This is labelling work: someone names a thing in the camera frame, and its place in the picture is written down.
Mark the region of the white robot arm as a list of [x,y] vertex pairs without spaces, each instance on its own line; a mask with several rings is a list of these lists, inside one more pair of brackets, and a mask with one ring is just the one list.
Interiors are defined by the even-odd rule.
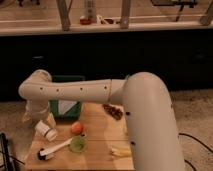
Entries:
[[43,115],[51,100],[111,103],[124,108],[136,171],[185,171],[174,109],[165,83],[139,72],[125,79],[54,82],[49,72],[34,71],[19,86],[26,111]]

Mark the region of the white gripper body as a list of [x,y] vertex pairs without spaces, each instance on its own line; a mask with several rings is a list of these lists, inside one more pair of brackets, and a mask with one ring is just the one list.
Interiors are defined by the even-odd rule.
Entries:
[[22,121],[39,122],[40,120],[43,120],[48,116],[49,111],[50,107],[48,101],[27,100]]

